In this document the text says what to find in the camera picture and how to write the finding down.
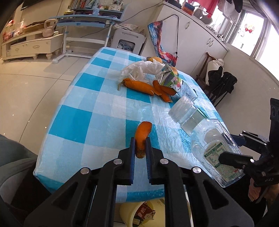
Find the red white wrapper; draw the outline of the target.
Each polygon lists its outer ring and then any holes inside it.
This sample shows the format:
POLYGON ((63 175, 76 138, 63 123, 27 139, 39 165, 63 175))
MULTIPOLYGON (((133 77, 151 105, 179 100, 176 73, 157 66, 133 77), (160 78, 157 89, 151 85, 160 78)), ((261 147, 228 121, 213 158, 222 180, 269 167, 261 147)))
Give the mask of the red white wrapper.
POLYGON ((155 213, 156 211, 148 202, 143 202, 134 215, 132 226, 140 226, 141 224, 153 220, 155 213))

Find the orange peel strip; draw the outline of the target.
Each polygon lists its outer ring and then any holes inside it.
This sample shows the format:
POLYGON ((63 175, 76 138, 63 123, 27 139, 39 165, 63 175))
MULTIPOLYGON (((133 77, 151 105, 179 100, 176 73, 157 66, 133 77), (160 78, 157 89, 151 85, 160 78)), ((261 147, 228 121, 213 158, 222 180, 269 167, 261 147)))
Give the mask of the orange peel strip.
POLYGON ((160 93, 159 96, 161 97, 161 99, 164 102, 166 102, 166 103, 171 103, 172 102, 170 95, 161 88, 161 86, 160 86, 160 84, 158 83, 157 80, 154 80, 152 82, 152 84, 153 84, 153 87, 160 93))
POLYGON ((174 96, 176 94, 176 91, 171 87, 166 87, 166 86, 160 85, 160 88, 162 91, 164 91, 165 93, 167 93, 170 96, 174 96))

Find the blue white checkered tablecloth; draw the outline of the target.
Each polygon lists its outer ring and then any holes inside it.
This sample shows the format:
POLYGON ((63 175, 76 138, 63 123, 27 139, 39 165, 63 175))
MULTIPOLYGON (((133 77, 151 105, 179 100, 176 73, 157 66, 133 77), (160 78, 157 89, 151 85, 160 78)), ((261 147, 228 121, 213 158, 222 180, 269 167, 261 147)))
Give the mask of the blue white checkered tablecloth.
POLYGON ((34 176, 55 192, 83 167, 101 168, 129 147, 137 126, 152 123, 151 144, 178 166, 200 166, 189 136, 169 116, 171 103, 118 87, 121 71, 143 57, 99 49, 73 79, 43 139, 34 176))

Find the white plastic bag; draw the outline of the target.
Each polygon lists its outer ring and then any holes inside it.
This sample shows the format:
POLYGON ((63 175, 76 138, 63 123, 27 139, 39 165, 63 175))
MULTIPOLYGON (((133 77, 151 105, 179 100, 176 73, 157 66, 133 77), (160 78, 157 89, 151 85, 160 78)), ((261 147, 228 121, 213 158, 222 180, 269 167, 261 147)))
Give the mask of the white plastic bag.
POLYGON ((147 60, 134 62, 121 71, 119 81, 122 81, 125 78, 130 78, 131 80, 151 83, 153 80, 156 80, 155 76, 165 64, 167 63, 163 62, 160 64, 156 61, 150 62, 147 60))

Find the dark wooden chair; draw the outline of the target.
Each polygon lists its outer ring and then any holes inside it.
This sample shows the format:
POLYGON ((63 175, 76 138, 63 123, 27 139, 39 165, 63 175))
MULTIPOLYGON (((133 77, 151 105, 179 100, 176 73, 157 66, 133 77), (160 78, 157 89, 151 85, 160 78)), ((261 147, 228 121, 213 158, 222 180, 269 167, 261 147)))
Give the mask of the dark wooden chair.
POLYGON ((195 81, 199 81, 206 96, 217 107, 227 94, 232 93, 237 78, 230 72, 224 71, 223 59, 216 59, 206 52, 205 62, 196 75, 195 81))

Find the right yellow mango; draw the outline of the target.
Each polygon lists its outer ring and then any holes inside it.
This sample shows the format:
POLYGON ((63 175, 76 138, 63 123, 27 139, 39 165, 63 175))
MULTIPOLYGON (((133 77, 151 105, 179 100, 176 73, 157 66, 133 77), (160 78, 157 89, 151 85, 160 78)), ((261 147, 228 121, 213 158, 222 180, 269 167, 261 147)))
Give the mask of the right yellow mango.
POLYGON ((170 68, 172 69, 172 71, 175 75, 178 75, 178 71, 175 67, 171 66, 170 68))

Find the clear plastic bottle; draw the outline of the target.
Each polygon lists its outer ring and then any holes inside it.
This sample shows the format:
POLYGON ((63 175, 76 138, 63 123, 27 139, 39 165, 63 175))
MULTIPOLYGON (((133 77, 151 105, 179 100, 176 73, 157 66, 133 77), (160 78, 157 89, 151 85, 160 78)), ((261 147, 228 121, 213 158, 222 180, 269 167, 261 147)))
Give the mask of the clear plastic bottle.
POLYGON ((221 187, 228 187, 244 176, 243 170, 221 164, 218 160, 224 152, 241 154, 228 130, 219 120, 209 119, 186 96, 174 104, 169 115, 190 137, 192 154, 221 187))

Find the small orange peel piece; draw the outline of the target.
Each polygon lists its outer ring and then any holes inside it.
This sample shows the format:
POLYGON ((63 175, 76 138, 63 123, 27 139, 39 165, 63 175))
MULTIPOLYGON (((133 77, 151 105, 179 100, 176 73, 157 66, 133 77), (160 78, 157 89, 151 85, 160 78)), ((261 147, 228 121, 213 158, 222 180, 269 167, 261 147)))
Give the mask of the small orange peel piece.
POLYGON ((146 139, 152 130, 152 123, 143 121, 139 124, 135 132, 136 157, 144 158, 146 155, 146 139))

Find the pink kettlebell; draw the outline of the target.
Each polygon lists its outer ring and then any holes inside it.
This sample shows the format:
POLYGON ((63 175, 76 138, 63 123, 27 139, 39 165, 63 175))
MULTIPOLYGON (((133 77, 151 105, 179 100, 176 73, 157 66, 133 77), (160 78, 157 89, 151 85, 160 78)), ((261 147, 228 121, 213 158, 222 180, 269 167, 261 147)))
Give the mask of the pink kettlebell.
POLYGON ((45 20, 44 29, 43 29, 43 32, 42 32, 42 35, 43 35, 44 38, 48 38, 48 37, 53 36, 56 24, 57 24, 56 19, 45 20))

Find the black clothes on chair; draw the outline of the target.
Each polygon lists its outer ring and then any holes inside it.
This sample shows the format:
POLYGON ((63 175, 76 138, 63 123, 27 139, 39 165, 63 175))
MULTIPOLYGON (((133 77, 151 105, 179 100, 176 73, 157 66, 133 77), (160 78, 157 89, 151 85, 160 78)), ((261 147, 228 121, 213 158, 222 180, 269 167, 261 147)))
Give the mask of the black clothes on chair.
POLYGON ((208 72, 209 93, 220 97, 224 93, 232 93, 237 78, 229 72, 223 72, 220 66, 218 70, 208 72))

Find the hanging red garment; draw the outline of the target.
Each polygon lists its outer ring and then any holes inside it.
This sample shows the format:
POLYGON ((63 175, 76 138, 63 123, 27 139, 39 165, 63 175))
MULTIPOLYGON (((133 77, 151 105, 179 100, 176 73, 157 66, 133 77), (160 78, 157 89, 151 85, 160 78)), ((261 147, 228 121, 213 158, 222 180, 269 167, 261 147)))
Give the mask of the hanging red garment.
POLYGON ((211 18, 215 8, 218 4, 218 0, 188 0, 187 1, 189 4, 192 2, 197 2, 201 7, 204 7, 206 9, 206 12, 208 13, 207 17, 211 18))

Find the blue children study desk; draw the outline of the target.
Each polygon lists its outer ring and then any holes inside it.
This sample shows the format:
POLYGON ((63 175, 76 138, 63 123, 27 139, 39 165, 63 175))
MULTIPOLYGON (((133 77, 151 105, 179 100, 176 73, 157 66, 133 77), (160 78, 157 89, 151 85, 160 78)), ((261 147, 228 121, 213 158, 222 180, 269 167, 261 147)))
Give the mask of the blue children study desk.
POLYGON ((121 6, 120 10, 108 10, 100 9, 98 15, 94 14, 70 14, 63 16, 56 16, 53 19, 57 20, 58 27, 64 27, 63 32, 63 42, 62 42, 62 54, 52 60, 53 64, 57 64, 59 60, 64 57, 78 57, 90 59, 91 56, 88 54, 78 54, 74 53, 71 49, 67 50, 66 46, 68 42, 79 42, 79 43, 94 43, 98 45, 107 46, 109 36, 112 30, 112 26, 122 22, 122 17, 126 11, 126 6, 121 6), (70 37, 69 27, 93 27, 100 28, 101 30, 108 29, 107 37, 104 40, 95 39, 95 38, 86 38, 83 37, 70 37))

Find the white wall cabinets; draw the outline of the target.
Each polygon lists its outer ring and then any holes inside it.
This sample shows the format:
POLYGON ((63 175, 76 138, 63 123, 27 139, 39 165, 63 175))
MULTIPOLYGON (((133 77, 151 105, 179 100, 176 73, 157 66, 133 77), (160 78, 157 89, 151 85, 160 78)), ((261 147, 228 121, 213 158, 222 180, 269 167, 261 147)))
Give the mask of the white wall cabinets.
POLYGON ((178 53, 176 68, 193 78, 201 70, 206 52, 223 59, 228 50, 205 25, 169 3, 161 3, 154 21, 163 20, 161 46, 165 52, 178 53))

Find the green blue juice carton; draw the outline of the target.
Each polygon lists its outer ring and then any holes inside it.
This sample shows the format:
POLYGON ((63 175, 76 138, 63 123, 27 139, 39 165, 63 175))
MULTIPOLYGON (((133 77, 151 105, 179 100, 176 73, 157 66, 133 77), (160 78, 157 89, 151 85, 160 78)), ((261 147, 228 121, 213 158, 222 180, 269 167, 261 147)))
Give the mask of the green blue juice carton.
POLYGON ((155 76, 158 83, 162 86, 171 87, 176 91, 173 100, 178 100, 182 96, 194 101, 198 98, 197 93, 190 87, 190 85, 182 79, 179 74, 175 75, 169 65, 165 64, 163 68, 155 76))

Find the grey padded seat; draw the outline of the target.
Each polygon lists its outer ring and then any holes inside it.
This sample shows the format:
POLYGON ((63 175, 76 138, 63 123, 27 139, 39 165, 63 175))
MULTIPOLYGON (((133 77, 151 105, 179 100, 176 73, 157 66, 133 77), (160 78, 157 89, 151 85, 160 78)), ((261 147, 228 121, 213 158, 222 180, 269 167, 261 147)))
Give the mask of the grey padded seat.
POLYGON ((37 155, 20 143, 1 135, 1 198, 10 204, 37 155))

